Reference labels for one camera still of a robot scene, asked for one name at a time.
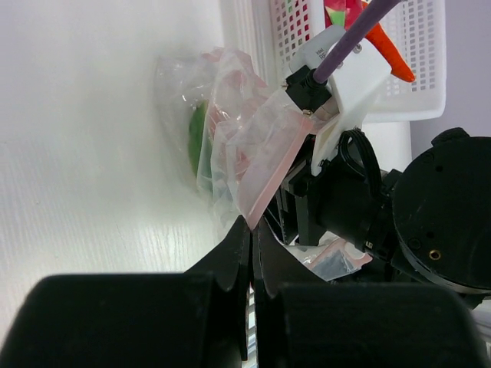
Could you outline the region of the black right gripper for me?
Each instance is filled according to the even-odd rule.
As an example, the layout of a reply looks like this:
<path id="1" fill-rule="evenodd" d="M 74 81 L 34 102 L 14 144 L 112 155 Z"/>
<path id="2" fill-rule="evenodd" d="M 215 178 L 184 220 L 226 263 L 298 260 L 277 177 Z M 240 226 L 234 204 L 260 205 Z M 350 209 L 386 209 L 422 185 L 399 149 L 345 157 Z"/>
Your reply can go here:
<path id="1" fill-rule="evenodd" d="M 265 219 L 284 245 L 315 247 L 326 232 L 360 251 L 384 251 L 384 196 L 376 159 L 364 161 L 361 173 L 334 158 L 313 176 L 302 160 L 290 170 L 269 203 Z"/>

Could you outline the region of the clear zip top bag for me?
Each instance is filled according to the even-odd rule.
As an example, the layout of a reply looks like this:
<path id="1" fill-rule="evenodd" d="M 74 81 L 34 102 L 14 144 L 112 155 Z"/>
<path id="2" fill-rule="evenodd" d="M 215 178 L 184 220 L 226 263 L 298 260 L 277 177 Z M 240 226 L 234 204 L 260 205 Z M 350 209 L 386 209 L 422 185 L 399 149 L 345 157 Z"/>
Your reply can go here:
<path id="1" fill-rule="evenodd" d="M 164 133 L 190 185 L 208 206 L 213 232 L 224 238 L 237 217 L 255 227 L 314 133 L 282 89 L 270 88 L 247 53 L 215 48 L 191 57 L 160 57 L 154 96 Z M 212 140 L 212 178 L 195 176 L 188 157 L 189 120 L 208 100 L 203 147 Z"/>

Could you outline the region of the fake watermelon slice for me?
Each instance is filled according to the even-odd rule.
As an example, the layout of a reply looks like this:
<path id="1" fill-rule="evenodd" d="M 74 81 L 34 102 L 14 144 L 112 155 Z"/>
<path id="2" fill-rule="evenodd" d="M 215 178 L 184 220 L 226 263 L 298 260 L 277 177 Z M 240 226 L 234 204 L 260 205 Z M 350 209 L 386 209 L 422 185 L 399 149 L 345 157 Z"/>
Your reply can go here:
<path id="1" fill-rule="evenodd" d="M 203 147 L 203 133 L 205 132 L 205 119 L 208 110 L 208 100 L 202 100 L 197 105 L 189 120 L 188 157 L 193 174 L 212 178 L 210 159 L 212 154 L 212 140 Z"/>

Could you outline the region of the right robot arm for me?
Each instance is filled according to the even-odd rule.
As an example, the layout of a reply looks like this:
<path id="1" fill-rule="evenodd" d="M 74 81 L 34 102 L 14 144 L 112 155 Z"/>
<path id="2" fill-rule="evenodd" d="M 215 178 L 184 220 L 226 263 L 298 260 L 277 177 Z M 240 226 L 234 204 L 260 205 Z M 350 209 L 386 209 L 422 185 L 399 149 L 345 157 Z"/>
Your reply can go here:
<path id="1" fill-rule="evenodd" d="M 352 282 L 432 283 L 470 308 L 489 299 L 489 137 L 452 128 L 405 170 L 384 171 L 356 128 L 317 176 L 313 145 L 307 138 L 265 210 L 282 244 L 315 247 L 330 232 L 374 259 Z"/>

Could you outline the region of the red fake food piece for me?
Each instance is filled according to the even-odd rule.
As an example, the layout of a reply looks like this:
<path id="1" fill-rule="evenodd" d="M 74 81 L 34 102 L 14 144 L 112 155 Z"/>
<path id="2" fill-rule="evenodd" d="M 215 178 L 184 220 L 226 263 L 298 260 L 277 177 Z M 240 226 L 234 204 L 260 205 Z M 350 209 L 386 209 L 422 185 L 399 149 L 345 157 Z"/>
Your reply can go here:
<path id="1" fill-rule="evenodd" d="M 338 25 L 348 30 L 368 4 L 362 0 L 324 0 L 325 27 Z"/>

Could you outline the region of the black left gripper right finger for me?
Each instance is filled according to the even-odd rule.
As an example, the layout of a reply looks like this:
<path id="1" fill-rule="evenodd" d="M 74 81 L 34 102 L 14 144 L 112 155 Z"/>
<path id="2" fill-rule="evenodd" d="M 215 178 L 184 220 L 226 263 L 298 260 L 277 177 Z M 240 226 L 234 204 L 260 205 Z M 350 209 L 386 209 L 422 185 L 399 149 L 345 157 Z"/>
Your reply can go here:
<path id="1" fill-rule="evenodd" d="M 465 304 L 431 284 L 329 284 L 252 234 L 260 367 L 488 367 Z"/>

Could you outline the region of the orange fake carrot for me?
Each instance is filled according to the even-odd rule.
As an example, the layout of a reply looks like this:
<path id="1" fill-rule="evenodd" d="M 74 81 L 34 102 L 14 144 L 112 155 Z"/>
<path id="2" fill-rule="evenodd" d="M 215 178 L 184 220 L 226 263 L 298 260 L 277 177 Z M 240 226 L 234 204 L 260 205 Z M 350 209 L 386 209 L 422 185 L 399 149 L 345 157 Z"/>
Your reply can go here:
<path id="1" fill-rule="evenodd" d="M 413 83 L 416 80 L 413 71 L 379 24 L 376 24 L 367 33 L 365 38 L 375 46 L 385 61 L 390 65 L 393 76 L 407 83 Z"/>

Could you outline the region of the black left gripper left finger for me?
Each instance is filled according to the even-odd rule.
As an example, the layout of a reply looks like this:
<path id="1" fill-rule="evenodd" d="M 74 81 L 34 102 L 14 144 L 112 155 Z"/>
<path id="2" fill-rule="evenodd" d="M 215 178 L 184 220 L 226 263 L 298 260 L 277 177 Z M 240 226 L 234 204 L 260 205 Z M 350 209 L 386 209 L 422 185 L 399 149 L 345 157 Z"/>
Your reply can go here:
<path id="1" fill-rule="evenodd" d="M 3 367 L 240 367 L 252 234 L 237 218 L 183 273 L 57 274 L 28 293 Z"/>

